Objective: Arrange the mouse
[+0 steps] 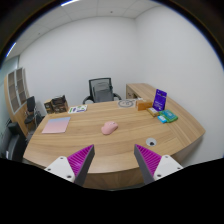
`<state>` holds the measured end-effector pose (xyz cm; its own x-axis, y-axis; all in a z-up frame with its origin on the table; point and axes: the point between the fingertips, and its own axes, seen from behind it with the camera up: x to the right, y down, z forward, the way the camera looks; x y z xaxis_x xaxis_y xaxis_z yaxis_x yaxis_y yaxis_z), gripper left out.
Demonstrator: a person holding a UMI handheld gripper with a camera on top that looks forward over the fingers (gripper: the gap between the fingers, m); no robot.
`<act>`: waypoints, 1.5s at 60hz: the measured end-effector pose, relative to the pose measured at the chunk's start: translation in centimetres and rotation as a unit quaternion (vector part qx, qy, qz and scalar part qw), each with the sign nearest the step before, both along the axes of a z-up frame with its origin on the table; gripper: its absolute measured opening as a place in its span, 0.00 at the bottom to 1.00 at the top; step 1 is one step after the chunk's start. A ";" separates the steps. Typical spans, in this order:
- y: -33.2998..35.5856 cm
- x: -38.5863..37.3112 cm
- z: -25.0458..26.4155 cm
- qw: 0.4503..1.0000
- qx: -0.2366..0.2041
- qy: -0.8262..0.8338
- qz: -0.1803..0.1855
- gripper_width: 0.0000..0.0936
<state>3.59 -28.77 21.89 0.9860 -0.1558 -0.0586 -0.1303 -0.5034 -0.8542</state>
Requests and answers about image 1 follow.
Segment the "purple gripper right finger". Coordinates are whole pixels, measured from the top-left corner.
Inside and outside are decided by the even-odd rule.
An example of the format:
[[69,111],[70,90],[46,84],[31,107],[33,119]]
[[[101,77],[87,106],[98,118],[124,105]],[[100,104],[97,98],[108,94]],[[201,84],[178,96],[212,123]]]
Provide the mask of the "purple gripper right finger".
[[159,154],[140,145],[134,146],[134,155],[147,185],[182,169],[171,156]]

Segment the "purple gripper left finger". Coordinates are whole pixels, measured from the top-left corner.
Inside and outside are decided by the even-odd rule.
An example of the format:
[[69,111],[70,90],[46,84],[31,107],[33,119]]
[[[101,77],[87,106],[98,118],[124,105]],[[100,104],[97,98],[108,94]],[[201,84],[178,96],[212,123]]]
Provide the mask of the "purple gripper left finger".
[[68,157],[59,156],[45,171],[82,186],[94,155],[94,145],[90,145]]

